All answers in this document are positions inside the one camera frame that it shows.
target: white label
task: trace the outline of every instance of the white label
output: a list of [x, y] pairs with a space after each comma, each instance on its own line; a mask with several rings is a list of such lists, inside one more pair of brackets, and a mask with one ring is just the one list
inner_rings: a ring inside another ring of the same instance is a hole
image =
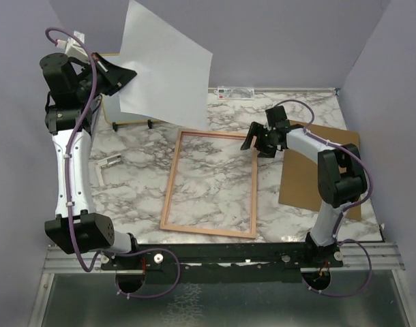
[[219, 100], [254, 100], [255, 89], [253, 87], [218, 87], [217, 98]]
[[76, 36], [78, 39], [80, 39], [82, 43], [85, 43], [85, 34], [84, 33], [75, 31], [75, 32], [73, 32], [73, 35]]

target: cardboard sheet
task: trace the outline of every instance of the cardboard sheet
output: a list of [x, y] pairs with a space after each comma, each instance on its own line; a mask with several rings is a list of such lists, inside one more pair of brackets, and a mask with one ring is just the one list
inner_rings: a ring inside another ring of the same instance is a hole
[[[290, 121], [291, 125], [302, 122]], [[359, 148], [359, 134], [354, 131], [311, 125], [310, 131], [317, 136], [340, 144], [353, 143]], [[322, 198], [317, 189], [317, 165], [303, 155], [286, 150], [282, 166], [279, 203], [311, 211], [319, 211]], [[348, 218], [361, 220], [361, 207], [349, 210]]]
[[119, 94], [122, 112], [207, 130], [212, 53], [129, 0], [120, 65], [137, 76]]

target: black metal base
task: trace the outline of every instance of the black metal base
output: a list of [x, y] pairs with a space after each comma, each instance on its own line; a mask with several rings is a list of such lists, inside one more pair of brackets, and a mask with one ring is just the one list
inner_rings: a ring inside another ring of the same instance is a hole
[[[247, 283], [282, 281], [300, 283], [301, 268], [321, 268], [328, 261], [331, 267], [341, 267], [334, 259], [339, 248], [317, 247], [307, 235], [300, 243], [225, 243], [138, 245], [137, 251], [164, 248], [172, 251], [181, 266], [180, 283]], [[150, 284], [171, 284], [176, 278], [176, 263], [168, 253], [161, 264], [153, 261], [152, 251], [136, 257], [115, 257], [102, 265], [102, 270], [142, 270], [146, 260], [146, 275], [130, 275], [134, 282], [144, 279]]]

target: wire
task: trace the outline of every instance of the wire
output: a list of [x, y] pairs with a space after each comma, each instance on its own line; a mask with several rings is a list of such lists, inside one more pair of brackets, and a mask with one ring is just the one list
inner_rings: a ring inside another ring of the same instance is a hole
[[314, 114], [314, 111], [311, 109], [311, 107], [309, 105], [307, 105], [305, 102], [302, 102], [300, 100], [288, 99], [288, 100], [284, 100], [284, 101], [278, 102], [275, 105], [275, 107], [278, 107], [281, 104], [285, 104], [286, 102], [296, 102], [297, 104], [301, 104], [302, 106], [304, 106], [305, 108], [307, 108], [310, 111], [310, 113], [311, 113], [311, 120], [303, 127], [304, 129], [309, 128], [309, 126], [311, 126], [311, 124], [313, 124], [314, 119], [316, 118], [316, 115]]
[[175, 259], [176, 267], [177, 267], [177, 274], [176, 274], [175, 282], [167, 290], [165, 290], [161, 293], [152, 294], [152, 295], [138, 295], [138, 294], [135, 294], [135, 293], [125, 293], [125, 292], [123, 292], [121, 290], [120, 286], [119, 286], [118, 280], [116, 280], [115, 286], [118, 290], [117, 295], [123, 294], [123, 295], [126, 295], [128, 298], [159, 298], [159, 297], [161, 297], [163, 295], [166, 295], [167, 293], [171, 292], [176, 287], [176, 285], [179, 282], [179, 278], [181, 278], [181, 266], [180, 266], [178, 257], [172, 251], [170, 251], [168, 249], [163, 249], [163, 248], [152, 248], [152, 249], [142, 250], [142, 251], [135, 252], [135, 253], [116, 253], [115, 255], [118, 255], [120, 257], [133, 257], [135, 255], [140, 255], [140, 254], [148, 253], [148, 252], [151, 252], [151, 251], [164, 251], [164, 252], [169, 253], [173, 257], [173, 259]]
[[275, 105], [275, 107], [280, 106], [281, 104], [285, 104], [286, 102], [296, 102], [298, 104], [301, 104], [302, 106], [305, 106], [311, 113], [311, 120], [309, 123], [307, 123], [304, 127], [303, 127], [303, 132], [307, 135], [309, 135], [309, 137], [313, 138], [314, 140], [325, 144], [327, 146], [332, 146], [333, 148], [336, 148], [338, 150], [343, 151], [344, 153], [346, 153], [347, 155], [351, 156], [363, 169], [364, 172], [366, 172], [367, 178], [369, 180], [369, 187], [368, 187], [368, 192], [366, 194], [366, 196], [362, 199], [360, 199], [359, 201], [356, 201], [352, 204], [349, 204], [348, 206], [345, 206], [340, 214], [337, 217], [336, 223], [334, 224], [333, 230], [332, 230], [332, 234], [333, 237], [336, 241], [336, 244], [341, 247], [343, 244], [345, 243], [356, 243], [359, 247], [361, 247], [361, 249], [364, 251], [366, 257], [367, 257], [367, 261], [369, 263], [369, 271], [368, 271], [368, 277], [366, 282], [363, 284], [363, 286], [361, 286], [357, 291], [351, 292], [351, 293], [347, 293], [347, 294], [332, 294], [332, 293], [327, 293], [327, 292], [322, 292], [321, 290], [316, 290], [314, 288], [312, 288], [305, 279], [302, 279], [302, 281], [308, 286], [308, 289], [314, 293], [317, 294], [321, 294], [324, 296], [330, 296], [330, 297], [334, 297], [334, 298], [345, 298], [345, 297], [349, 297], [349, 296], [354, 296], [357, 295], [359, 293], [361, 293], [362, 291], [364, 291], [370, 284], [370, 281], [372, 280], [372, 260], [370, 259], [370, 255], [367, 252], [366, 248], [357, 240], [353, 240], [352, 238], [348, 238], [346, 240], [343, 240], [342, 242], [338, 242], [337, 241], [337, 234], [338, 234], [338, 228], [340, 227], [340, 224], [343, 220], [344, 214], [347, 212], [347, 210], [349, 210], [350, 208], [353, 208], [354, 206], [359, 206], [360, 204], [363, 204], [365, 201], [367, 201], [370, 196], [372, 195], [373, 192], [373, 180], [372, 180], [372, 176], [370, 175], [370, 172], [368, 171], [368, 169], [366, 168], [366, 165], [364, 164], [364, 162], [362, 162], [362, 160], [360, 158], [358, 158], [354, 153], [351, 153], [349, 150], [347, 150], [346, 148], [340, 146], [339, 144], [336, 143], [332, 143], [328, 140], [325, 140], [324, 138], [321, 138], [320, 136], [317, 136], [315, 134], [313, 134], [308, 128], [309, 126], [311, 126], [311, 124], [314, 122], [315, 119], [315, 114], [314, 111], [311, 109], [311, 107], [309, 105], [307, 105], [305, 102], [296, 100], [296, 99], [287, 99], [284, 101], [281, 101], [279, 103], [277, 103]]
[[99, 95], [99, 96], [100, 96], [100, 100], [99, 100], [97, 106], [91, 111], [91, 114], [95, 114], [95, 112], [98, 111], [100, 105], [102, 104], [102, 94]]
[[[71, 37], [73, 40], [75, 40], [76, 42], [79, 43], [80, 47], [85, 51], [85, 53], [87, 53], [89, 62], [90, 62], [90, 66], [91, 66], [91, 73], [92, 73], [92, 81], [91, 81], [91, 91], [90, 91], [90, 96], [87, 100], [87, 103], [85, 104], [85, 107], [83, 109], [83, 112], [81, 114], [81, 116], [79, 117], [79, 119], [77, 120], [74, 128], [73, 128], [73, 132], [72, 134], [70, 134], [67, 146], [66, 146], [66, 150], [65, 150], [65, 154], [66, 154], [66, 159], [64, 162], [64, 179], [65, 179], [65, 194], [67, 196], [67, 202], [68, 204], [72, 201], [72, 191], [70, 188], [70, 157], [71, 157], [71, 152], [72, 152], [72, 145], [73, 145], [73, 141], [74, 138], [76, 136], [77, 131], [79, 130], [80, 126], [82, 125], [85, 117], [88, 114], [88, 111], [90, 109], [91, 103], [93, 102], [94, 99], [94, 95], [96, 92], [96, 87], [98, 85], [98, 73], [96, 71], [96, 66], [95, 66], [95, 62], [93, 60], [93, 57], [91, 56], [91, 53], [88, 51], [87, 47], [84, 45], [84, 43], [78, 39], [76, 36], [72, 35], [71, 33], [60, 29], [59, 27], [49, 27], [46, 29], [46, 37], [48, 38], [49, 41], [51, 41], [54, 45], [57, 45], [58, 42], [56, 40], [54, 40], [51, 36], [50, 36], [50, 32], [51, 31], [58, 31], [62, 34], [66, 34], [68, 37]], [[98, 106], [93, 110], [93, 113], [100, 107], [100, 103], [98, 104]], [[72, 245], [73, 245], [73, 250], [76, 254], [76, 257], [79, 261], [80, 266], [82, 267], [82, 269], [89, 273], [93, 270], [95, 261], [97, 260], [100, 251], [97, 251], [94, 256], [93, 259], [91, 260], [90, 266], [87, 266], [84, 262], [84, 259], [80, 253], [79, 250], [79, 246], [78, 246], [78, 242], [76, 241], [76, 235], [74, 232], [74, 222], [73, 222], [73, 210], [71, 206], [67, 206], [67, 210], [68, 210], [68, 221], [69, 221], [69, 232], [70, 232], [70, 240], [72, 241]], [[173, 258], [176, 261], [177, 264], [177, 278], [175, 280], [175, 282], [173, 283], [172, 287], [170, 287], [168, 290], [166, 290], [165, 292], [159, 293], [159, 294], [154, 294], [154, 295], [150, 295], [150, 296], [141, 296], [141, 295], [136, 295], [136, 294], [126, 294], [127, 296], [133, 297], [133, 298], [157, 298], [159, 296], [163, 296], [167, 293], [169, 293], [171, 290], [173, 290], [173, 288], [175, 288], [175, 286], [178, 284], [179, 278], [181, 276], [181, 267], [179, 265], [179, 260], [177, 258], [177, 256], [170, 250], [168, 249], [149, 249], [149, 250], [144, 250], [144, 251], [139, 251], [136, 253], [116, 253], [115, 255], [121, 256], [121, 257], [131, 257], [131, 256], [135, 256], [135, 255], [140, 255], [149, 251], [165, 251], [170, 253]]]
[[320, 276], [322, 276], [322, 274], [323, 274], [323, 269], [325, 269], [325, 267], [328, 265], [328, 260], [325, 260], [325, 264], [323, 264], [323, 266], [322, 266], [322, 268], [320, 268], [320, 270], [319, 270], [319, 272], [318, 272], [318, 274], [320, 275]]

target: brown cardboard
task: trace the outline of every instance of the brown cardboard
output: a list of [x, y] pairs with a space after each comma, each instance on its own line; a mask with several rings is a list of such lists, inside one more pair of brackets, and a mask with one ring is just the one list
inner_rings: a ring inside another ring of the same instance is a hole
[[[305, 125], [298, 121], [290, 122], [291, 125]], [[357, 132], [319, 125], [311, 125], [309, 128], [312, 133], [326, 140], [340, 144], [353, 143], [359, 148]], [[279, 203], [311, 211], [319, 211], [322, 204], [317, 189], [317, 165], [296, 151], [285, 150]], [[361, 207], [356, 206], [349, 210], [347, 217], [361, 220]]]

